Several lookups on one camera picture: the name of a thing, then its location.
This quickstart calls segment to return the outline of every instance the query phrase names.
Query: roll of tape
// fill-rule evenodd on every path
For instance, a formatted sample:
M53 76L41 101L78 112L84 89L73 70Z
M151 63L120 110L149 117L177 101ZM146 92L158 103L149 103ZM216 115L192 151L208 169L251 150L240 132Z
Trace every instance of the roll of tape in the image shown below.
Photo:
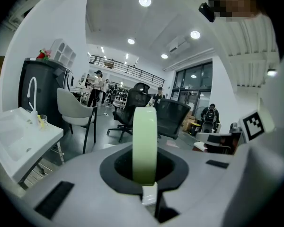
M155 183L157 168L157 114L153 107L137 107L133 116L133 180Z

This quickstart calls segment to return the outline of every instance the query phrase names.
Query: glass door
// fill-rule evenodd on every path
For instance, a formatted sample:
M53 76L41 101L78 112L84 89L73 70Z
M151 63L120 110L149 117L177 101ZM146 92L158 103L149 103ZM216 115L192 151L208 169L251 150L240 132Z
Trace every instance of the glass door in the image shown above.
M200 92L200 97L197 103L197 106L195 108L195 118L198 120L201 120L201 113L203 109L209 106L209 100L210 100L210 94L211 92Z
M195 104L198 100L198 91L188 91L186 97L186 104L190 106L190 110L195 108Z
M186 99L187 99L187 91L181 91L178 102L186 104Z

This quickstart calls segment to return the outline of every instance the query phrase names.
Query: faucet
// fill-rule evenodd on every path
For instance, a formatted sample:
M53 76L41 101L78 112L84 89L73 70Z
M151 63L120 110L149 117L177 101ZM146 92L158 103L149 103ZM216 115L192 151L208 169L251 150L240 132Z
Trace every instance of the faucet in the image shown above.
M30 105L30 107L32 108L32 122L35 126L38 126L38 112L36 110L36 96L37 96L37 80L35 77L32 77L30 82L29 82L29 86L28 86L28 92L27 92L27 97L30 98L30 86L32 85L32 81L34 80L35 83L35 87L34 87L34 107L32 106L32 104L30 102L28 102L28 104Z

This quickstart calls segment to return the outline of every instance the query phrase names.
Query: man with backpack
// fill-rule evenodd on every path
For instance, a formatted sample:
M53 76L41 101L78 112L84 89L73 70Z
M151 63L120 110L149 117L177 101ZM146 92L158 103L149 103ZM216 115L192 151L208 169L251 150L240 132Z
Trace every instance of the man with backpack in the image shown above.
M209 107L206 107L205 109L203 109L203 111L201 113L201 128L202 128L202 125L205 121L212 121L214 129L216 128L216 124L220 123L219 112L216 109L215 104L210 104Z

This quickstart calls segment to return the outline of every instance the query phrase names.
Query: black slot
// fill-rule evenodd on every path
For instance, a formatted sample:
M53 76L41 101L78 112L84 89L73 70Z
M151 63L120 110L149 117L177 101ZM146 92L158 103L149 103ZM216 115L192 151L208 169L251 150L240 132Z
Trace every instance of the black slot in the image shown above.
M42 216L51 219L65 200L66 196L70 193L73 186L73 183L60 182L35 208L35 211Z
M214 161L214 160L209 160L209 161L206 162L206 164L213 165L213 166L220 167L220 168L224 168L224 169L226 169L229 165L229 163L225 163L225 162L221 162L221 161Z

